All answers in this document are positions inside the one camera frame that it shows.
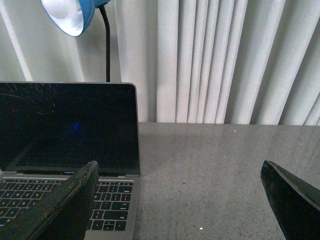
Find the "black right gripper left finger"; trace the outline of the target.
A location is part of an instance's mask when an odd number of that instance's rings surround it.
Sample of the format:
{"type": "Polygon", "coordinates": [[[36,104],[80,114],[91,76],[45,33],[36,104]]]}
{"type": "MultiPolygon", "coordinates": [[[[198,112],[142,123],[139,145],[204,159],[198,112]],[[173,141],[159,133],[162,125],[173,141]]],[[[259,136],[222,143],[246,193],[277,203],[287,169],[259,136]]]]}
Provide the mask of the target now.
{"type": "Polygon", "coordinates": [[[0,229],[2,240],[83,240],[91,217],[99,164],[91,161],[44,199],[0,229]]]}

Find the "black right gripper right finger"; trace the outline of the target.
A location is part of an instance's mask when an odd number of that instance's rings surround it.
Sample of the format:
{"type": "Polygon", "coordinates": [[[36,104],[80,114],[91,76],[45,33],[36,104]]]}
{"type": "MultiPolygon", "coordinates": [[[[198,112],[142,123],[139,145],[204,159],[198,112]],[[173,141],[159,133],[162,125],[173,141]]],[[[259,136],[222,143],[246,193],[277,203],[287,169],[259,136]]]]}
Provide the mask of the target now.
{"type": "Polygon", "coordinates": [[[320,190],[272,161],[264,161],[260,178],[284,237],[318,240],[320,190]]]}

